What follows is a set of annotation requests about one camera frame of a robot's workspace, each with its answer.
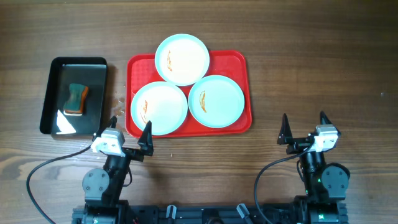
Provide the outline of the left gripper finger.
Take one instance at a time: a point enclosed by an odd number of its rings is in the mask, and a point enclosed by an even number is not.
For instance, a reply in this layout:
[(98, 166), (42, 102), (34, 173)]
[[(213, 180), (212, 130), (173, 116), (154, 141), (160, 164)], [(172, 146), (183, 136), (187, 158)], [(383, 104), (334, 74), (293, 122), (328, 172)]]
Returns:
[(154, 145), (152, 140), (152, 123), (148, 121), (142, 134), (138, 140), (141, 152), (145, 156), (152, 156), (154, 153)]
[(93, 139), (96, 139), (97, 137), (100, 137), (101, 134), (103, 133), (103, 131), (104, 131), (106, 128), (115, 128), (115, 127), (116, 127), (117, 120), (118, 120), (118, 119), (117, 119), (116, 116), (112, 116), (112, 117), (110, 118), (110, 120), (109, 120), (106, 124), (102, 125), (102, 127), (100, 127), (99, 130), (97, 130), (97, 132), (94, 133)]

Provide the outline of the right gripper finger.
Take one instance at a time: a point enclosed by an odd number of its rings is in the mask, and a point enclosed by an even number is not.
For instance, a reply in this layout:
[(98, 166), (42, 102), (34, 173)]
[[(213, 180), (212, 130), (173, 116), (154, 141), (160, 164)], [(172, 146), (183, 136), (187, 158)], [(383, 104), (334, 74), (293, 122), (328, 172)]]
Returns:
[(324, 111), (320, 112), (320, 127), (319, 127), (319, 135), (324, 136), (327, 134), (336, 134), (337, 136), (341, 135), (341, 132), (336, 128), (336, 126), (328, 119), (328, 116)]
[(282, 124), (277, 139), (278, 145), (286, 145), (293, 143), (293, 135), (290, 129), (290, 124), (287, 115), (284, 113), (282, 116)]

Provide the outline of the light blue plate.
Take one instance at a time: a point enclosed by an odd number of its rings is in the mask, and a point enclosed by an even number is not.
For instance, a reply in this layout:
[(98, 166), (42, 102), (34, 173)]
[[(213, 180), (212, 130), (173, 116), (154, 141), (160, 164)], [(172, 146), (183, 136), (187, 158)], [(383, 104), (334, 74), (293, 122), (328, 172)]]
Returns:
[(131, 118), (142, 131), (149, 123), (152, 134), (163, 136), (177, 130), (188, 113), (187, 98), (183, 91), (169, 82), (152, 82), (135, 93), (131, 105)]
[(158, 74), (165, 81), (189, 86), (207, 73), (210, 53), (199, 38), (190, 34), (174, 34), (160, 43), (154, 62)]
[(188, 108), (200, 124), (225, 128), (242, 115), (245, 99), (242, 89), (232, 79), (210, 75), (194, 84), (188, 94)]

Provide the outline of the green orange sponge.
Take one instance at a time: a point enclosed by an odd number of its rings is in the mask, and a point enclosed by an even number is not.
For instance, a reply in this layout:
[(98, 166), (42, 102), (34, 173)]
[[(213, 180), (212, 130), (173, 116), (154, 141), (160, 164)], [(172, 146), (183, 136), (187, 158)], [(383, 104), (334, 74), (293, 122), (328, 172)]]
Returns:
[(85, 100), (89, 88), (82, 84), (69, 85), (69, 98), (63, 106), (63, 113), (68, 116), (81, 116), (84, 112)]

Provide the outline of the light blue plate top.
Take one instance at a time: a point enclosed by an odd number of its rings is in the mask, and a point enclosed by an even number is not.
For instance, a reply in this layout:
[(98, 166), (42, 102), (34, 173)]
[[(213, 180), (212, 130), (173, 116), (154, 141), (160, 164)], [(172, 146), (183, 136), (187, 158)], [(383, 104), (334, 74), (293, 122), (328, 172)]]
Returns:
[(154, 62), (158, 74), (165, 81), (189, 86), (207, 73), (210, 53), (199, 38), (190, 34), (174, 34), (160, 43)]

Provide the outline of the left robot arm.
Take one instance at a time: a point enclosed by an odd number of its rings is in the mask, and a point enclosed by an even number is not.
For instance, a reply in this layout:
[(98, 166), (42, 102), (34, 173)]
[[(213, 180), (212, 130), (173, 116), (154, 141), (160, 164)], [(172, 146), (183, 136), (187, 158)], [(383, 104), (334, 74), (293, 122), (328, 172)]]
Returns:
[(107, 156), (101, 169), (92, 169), (82, 181), (85, 192), (85, 206), (81, 213), (73, 211), (73, 223), (135, 223), (136, 216), (128, 201), (120, 200), (127, 175), (131, 175), (131, 161), (142, 162), (146, 156), (152, 156), (152, 123), (148, 121), (138, 140), (139, 149), (124, 147), (125, 138), (121, 130), (116, 129), (117, 118), (113, 116), (107, 126), (98, 130), (90, 148)]

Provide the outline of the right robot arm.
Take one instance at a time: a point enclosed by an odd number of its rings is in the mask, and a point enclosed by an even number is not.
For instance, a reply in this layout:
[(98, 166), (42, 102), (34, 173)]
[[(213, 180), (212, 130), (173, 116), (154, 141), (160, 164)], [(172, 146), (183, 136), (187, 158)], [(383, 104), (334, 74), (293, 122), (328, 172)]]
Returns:
[(348, 223), (348, 210), (342, 202), (349, 187), (349, 170), (339, 163), (326, 163), (324, 154), (335, 148), (341, 132), (324, 112), (314, 132), (294, 138), (286, 114), (277, 144), (286, 145), (288, 155), (298, 155), (298, 169), (306, 195), (296, 196), (289, 206), (290, 223)]

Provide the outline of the black rectangular tray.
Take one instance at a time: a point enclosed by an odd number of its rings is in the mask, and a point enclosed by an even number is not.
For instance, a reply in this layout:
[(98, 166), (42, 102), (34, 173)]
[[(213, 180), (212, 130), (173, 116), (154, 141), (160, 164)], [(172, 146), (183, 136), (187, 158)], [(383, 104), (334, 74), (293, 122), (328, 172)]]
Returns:
[[(57, 57), (52, 60), (39, 130), (51, 135), (92, 135), (101, 127), (108, 64), (103, 57)], [(88, 88), (82, 114), (67, 114), (70, 85)]]

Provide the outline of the red plastic tray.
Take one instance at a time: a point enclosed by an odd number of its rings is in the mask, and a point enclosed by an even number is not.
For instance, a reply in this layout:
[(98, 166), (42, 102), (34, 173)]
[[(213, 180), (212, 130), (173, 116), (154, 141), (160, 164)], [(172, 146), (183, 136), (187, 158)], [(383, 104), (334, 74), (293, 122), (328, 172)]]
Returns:
[[(134, 124), (131, 117), (132, 99), (144, 85), (162, 80), (155, 68), (154, 60), (155, 54), (137, 54), (127, 63), (125, 129), (129, 135), (135, 138), (138, 138), (142, 131)], [(239, 85), (245, 99), (242, 115), (232, 125), (216, 129), (200, 124), (188, 113), (183, 124), (176, 131), (163, 135), (163, 138), (242, 134), (250, 128), (252, 109), (248, 70), (244, 55), (237, 50), (211, 50), (208, 74), (226, 76)]]

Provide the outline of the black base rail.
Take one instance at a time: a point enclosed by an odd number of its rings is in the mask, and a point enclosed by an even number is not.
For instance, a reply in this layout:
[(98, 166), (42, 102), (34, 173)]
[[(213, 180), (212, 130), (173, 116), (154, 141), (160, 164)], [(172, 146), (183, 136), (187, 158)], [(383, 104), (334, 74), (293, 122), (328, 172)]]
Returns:
[(305, 204), (303, 202), (255, 206), (158, 207), (155, 205), (118, 208), (75, 208), (72, 223), (337, 223), (348, 224), (343, 203)]

